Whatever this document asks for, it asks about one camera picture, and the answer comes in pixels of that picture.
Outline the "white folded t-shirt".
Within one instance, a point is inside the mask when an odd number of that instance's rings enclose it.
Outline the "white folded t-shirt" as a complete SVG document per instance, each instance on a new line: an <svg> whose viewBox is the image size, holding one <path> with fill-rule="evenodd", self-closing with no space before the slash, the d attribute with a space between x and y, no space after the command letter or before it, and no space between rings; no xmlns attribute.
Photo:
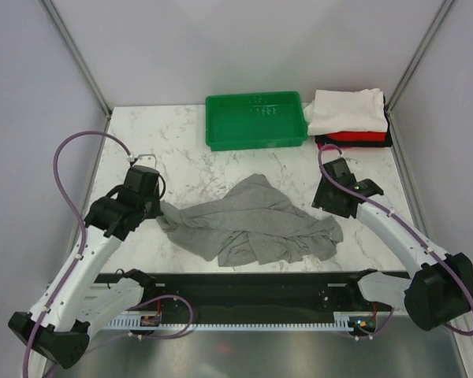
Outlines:
<svg viewBox="0 0 473 378"><path fill-rule="evenodd" d="M304 108L307 134L337 132L387 132L385 95L379 88L361 91L317 90Z"/></svg>

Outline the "pink folded t-shirt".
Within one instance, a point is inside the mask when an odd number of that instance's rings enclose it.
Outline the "pink folded t-shirt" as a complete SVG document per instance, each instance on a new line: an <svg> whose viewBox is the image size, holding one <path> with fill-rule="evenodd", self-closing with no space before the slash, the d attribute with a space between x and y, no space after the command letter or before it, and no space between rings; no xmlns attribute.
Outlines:
<svg viewBox="0 0 473 378"><path fill-rule="evenodd" d="M339 154L342 153L342 150L339 146L332 143L317 143L319 151L336 151Z"/></svg>

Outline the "right aluminium frame post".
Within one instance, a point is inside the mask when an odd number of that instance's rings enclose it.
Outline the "right aluminium frame post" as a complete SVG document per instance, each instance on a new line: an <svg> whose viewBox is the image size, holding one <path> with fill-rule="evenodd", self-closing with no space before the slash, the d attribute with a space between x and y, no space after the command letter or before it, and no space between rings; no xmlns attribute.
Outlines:
<svg viewBox="0 0 473 378"><path fill-rule="evenodd" d="M386 112L388 114L391 114L393 109L396 107L400 97L404 93L406 87L408 86L409 82L417 71L420 63L422 62L427 51L429 50L431 44L433 43L436 35L444 24L445 19L448 17L456 3L457 0L443 0L441 2L428 28L423 34L419 45L416 47L412 58L408 62L406 69L400 77L394 92L392 93L389 101L387 102Z"/></svg>

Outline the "red folded t-shirt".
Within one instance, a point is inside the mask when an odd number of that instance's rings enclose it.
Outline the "red folded t-shirt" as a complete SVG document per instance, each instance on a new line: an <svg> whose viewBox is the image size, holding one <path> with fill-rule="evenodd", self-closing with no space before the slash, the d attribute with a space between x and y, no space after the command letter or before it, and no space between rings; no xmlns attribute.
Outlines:
<svg viewBox="0 0 473 378"><path fill-rule="evenodd" d="M340 142L384 142L386 132L335 132L326 135L327 138Z"/></svg>

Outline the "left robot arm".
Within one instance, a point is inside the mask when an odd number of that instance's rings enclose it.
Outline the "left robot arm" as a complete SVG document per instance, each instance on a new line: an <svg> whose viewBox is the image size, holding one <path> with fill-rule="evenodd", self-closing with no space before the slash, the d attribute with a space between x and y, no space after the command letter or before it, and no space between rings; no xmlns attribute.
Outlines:
<svg viewBox="0 0 473 378"><path fill-rule="evenodd" d="M91 204L84 232L69 258L27 312L15 312L8 327L28 348L72 368L84 355L95 334L127 309L150 309L157 301L150 275L131 269L117 283L86 299L109 258L142 222L162 215L160 200L165 180L153 168L134 165L123 184Z"/></svg>

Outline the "grey t-shirt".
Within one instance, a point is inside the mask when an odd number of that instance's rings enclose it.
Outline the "grey t-shirt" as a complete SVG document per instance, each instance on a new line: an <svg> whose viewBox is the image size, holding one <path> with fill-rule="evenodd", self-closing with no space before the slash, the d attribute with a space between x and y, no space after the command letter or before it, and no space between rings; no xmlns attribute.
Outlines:
<svg viewBox="0 0 473 378"><path fill-rule="evenodd" d="M294 263L308 255L325 261L344 240L333 217L317 219L294 206L262 174L219 200L184 209L162 202L161 209L158 224L173 244L221 267Z"/></svg>

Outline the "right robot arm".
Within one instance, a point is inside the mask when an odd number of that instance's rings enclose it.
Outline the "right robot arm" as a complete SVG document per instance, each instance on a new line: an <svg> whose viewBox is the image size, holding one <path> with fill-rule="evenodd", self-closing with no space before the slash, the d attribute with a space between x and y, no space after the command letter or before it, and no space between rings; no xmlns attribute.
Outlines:
<svg viewBox="0 0 473 378"><path fill-rule="evenodd" d="M370 179L358 181L345 159L320 167L322 178L313 207L369 228L398 258L407 278L374 269L352 277L347 304L357 310L378 302L403 309L429 331L473 313L473 264L463 253L451 254L406 221Z"/></svg>

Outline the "aluminium frame post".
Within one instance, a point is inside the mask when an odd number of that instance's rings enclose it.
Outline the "aluminium frame post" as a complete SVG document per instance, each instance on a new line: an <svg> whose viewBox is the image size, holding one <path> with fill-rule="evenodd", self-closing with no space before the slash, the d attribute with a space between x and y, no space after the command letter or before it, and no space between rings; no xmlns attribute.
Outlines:
<svg viewBox="0 0 473 378"><path fill-rule="evenodd" d="M97 102L99 108L102 110L104 117L109 120L112 115L112 109L105 99L99 85L96 83L95 78L88 67L79 47L76 44L71 32L69 31L65 21L63 20L57 6L54 1L51 0L39 0L39 4L43 7L47 14L50 22L54 26L54 29L58 33L62 42L64 43L71 59L73 60L76 69L81 74L85 84L91 92L94 100Z"/></svg>
<svg viewBox="0 0 473 378"><path fill-rule="evenodd" d="M431 44L433 43L436 35L444 24L445 19L448 17L456 3L457 0L443 0L441 2L428 28L423 34L419 45L416 47L412 58L408 62L406 69L400 77L394 92L392 93L389 101L387 102L386 112L388 114L391 114L393 109L396 107L400 97L404 93L406 87L408 86L409 82L417 71L420 63L422 62L427 51L429 50Z"/></svg>

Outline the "black folded t-shirt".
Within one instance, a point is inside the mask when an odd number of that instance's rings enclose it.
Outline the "black folded t-shirt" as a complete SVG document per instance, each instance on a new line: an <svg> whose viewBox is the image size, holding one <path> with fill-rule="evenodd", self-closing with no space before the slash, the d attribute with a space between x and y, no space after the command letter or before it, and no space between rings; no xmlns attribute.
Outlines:
<svg viewBox="0 0 473 378"><path fill-rule="evenodd" d="M384 142L376 143L376 142L340 142L336 141L330 138L327 138L326 135L317 135L314 136L316 143L332 143L337 146L342 146L342 147L390 147L392 146L392 139L390 136L390 131L389 131L389 121L388 118L385 114L385 118L388 122L388 129L387 129L387 135L385 138Z"/></svg>

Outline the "green plastic tray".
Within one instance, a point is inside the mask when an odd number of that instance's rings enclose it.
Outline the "green plastic tray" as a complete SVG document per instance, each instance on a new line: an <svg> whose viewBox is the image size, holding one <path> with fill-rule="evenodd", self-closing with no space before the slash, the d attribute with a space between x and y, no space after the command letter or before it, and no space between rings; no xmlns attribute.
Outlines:
<svg viewBox="0 0 473 378"><path fill-rule="evenodd" d="M296 91L206 98L205 140L212 151L301 146L307 124Z"/></svg>

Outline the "left aluminium frame post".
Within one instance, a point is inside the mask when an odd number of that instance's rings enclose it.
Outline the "left aluminium frame post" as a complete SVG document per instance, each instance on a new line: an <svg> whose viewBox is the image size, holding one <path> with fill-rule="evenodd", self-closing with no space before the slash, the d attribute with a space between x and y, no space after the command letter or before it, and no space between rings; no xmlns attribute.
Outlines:
<svg viewBox="0 0 473 378"><path fill-rule="evenodd" d="M95 78L88 67L79 47L76 44L71 32L69 31L65 21L63 20L57 6L54 1L51 0L39 0L39 4L43 7L47 14L50 22L54 26L54 29L58 33L62 42L64 43L71 59L73 60L76 69L81 74L85 84L91 92L94 100L97 102L99 108L102 110L104 117L109 120L112 115L112 109L105 99L99 85L96 83Z"/></svg>

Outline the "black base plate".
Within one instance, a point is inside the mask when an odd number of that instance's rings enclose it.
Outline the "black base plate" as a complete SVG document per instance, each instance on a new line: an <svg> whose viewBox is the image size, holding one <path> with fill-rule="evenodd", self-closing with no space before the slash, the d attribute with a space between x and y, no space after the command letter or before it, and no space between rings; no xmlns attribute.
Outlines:
<svg viewBox="0 0 473 378"><path fill-rule="evenodd" d="M390 307L352 293L355 272L156 273L138 303L167 323L314 323L335 315L369 319Z"/></svg>

